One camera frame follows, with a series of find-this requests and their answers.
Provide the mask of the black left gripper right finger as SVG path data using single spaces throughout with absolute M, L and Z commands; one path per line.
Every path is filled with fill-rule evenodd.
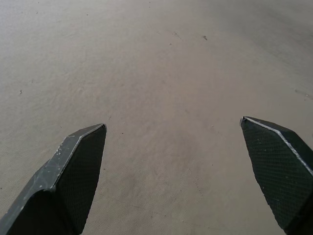
M 292 130 L 242 117 L 255 179 L 286 235 L 313 235 L 313 150 Z

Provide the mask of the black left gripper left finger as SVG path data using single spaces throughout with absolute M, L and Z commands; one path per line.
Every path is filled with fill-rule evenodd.
M 67 136 L 0 219 L 0 235 L 80 235 L 97 188 L 106 133 L 101 123 Z

